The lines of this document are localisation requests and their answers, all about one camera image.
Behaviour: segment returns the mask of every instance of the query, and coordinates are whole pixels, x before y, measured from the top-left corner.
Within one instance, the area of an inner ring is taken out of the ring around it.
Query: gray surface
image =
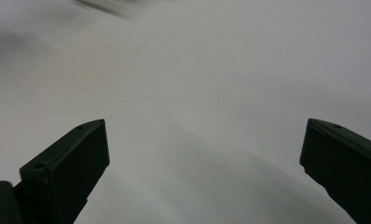
[[[0,180],[104,118],[76,223],[353,223],[303,173],[308,118],[371,139],[371,1],[0,1]]]

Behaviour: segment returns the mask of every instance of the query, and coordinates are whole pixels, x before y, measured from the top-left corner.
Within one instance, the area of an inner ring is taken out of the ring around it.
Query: black object
[[[300,163],[359,224],[371,224],[371,141],[334,123],[309,119]]]
[[[73,223],[109,164],[104,120],[82,124],[0,181],[0,224]]]

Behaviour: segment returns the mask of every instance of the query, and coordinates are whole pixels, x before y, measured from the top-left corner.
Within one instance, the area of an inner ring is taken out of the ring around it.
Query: white surface
[[[120,19],[0,1],[0,180],[106,119],[76,223],[354,223],[298,159],[308,118],[371,139],[371,0],[168,0]]]

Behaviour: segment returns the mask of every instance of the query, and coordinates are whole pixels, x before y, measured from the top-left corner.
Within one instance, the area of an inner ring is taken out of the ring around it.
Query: blurry dark object
[[[309,119],[300,163],[359,224],[371,224],[371,141]]]
[[[104,120],[74,128],[20,168],[15,188],[0,181],[0,224],[74,223],[108,164]]]

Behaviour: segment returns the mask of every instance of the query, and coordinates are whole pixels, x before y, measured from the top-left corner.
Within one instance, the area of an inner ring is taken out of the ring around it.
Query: screw hole
[[[47,164],[45,162],[39,162],[38,164],[34,166],[36,170],[44,170],[46,169],[46,167],[47,167]]]

